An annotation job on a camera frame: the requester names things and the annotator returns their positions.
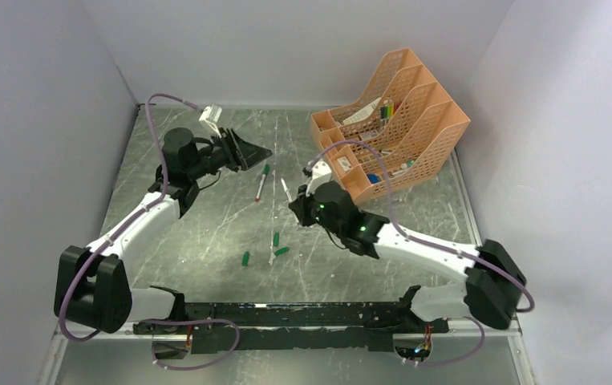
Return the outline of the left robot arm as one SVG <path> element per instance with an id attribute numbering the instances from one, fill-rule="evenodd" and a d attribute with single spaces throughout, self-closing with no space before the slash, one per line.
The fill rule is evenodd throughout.
<path id="1" fill-rule="evenodd" d="M 198 179 L 222 168 L 248 170 L 273 153 L 233 129 L 205 139 L 187 128 L 165 133 L 161 152 L 164 164 L 129 216 L 89 245 L 62 252 L 54 303 L 59 318 L 104 333 L 149 319 L 169 334 L 186 326 L 182 293 L 162 286 L 133 288 L 135 259 L 193 206 L 201 191 Z"/>

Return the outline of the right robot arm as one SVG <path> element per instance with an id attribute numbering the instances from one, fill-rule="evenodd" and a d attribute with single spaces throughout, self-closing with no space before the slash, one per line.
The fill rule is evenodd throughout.
<path id="1" fill-rule="evenodd" d="M 314 192 L 300 186 L 288 207 L 300 225 L 321 226 L 354 254 L 416 264 L 450 281 L 411 292 L 410 303 L 398 312 L 406 331 L 442 318 L 473 318 L 497 330 L 510 327 L 526 278 L 501 243 L 445 241 L 394 225 L 388 217 L 360 209 L 333 181 Z"/>

